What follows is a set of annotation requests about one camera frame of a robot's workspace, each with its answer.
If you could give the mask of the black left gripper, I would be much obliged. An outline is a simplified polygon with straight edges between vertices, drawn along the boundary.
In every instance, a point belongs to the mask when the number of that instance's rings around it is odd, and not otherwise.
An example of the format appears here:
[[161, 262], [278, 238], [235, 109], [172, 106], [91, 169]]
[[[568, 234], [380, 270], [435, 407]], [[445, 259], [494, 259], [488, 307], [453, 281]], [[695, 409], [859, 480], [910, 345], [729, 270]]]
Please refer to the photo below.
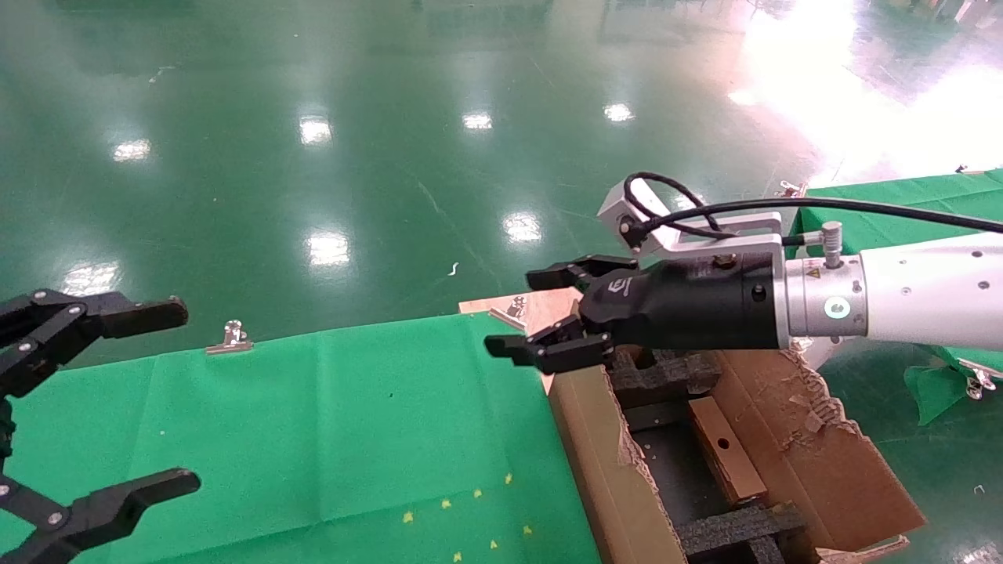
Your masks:
[[[178, 297], [135, 302], [117, 291], [71, 296], [36, 290], [1, 307], [0, 460], [13, 453], [16, 424], [7, 396], [22, 397], [100, 339], [150, 334], [183, 326], [189, 310]], [[82, 552], [128, 537], [155, 504], [201, 488], [196, 472], [171, 468], [94, 490], [68, 506], [4, 475], [1, 509], [34, 526], [3, 563], [69, 563]]]

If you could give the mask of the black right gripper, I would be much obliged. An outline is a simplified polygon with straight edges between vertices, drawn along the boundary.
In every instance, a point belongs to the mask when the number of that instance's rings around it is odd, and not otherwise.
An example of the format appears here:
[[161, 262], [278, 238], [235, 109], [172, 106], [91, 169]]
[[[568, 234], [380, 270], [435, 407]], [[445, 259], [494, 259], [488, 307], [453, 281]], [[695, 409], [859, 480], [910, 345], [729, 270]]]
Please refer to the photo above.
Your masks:
[[570, 315], [529, 336], [484, 337], [494, 358], [541, 374], [601, 367], [616, 344], [643, 349], [779, 349], [773, 258], [745, 253], [723, 269], [712, 259], [659, 261], [586, 255], [527, 272], [531, 291], [583, 292]]

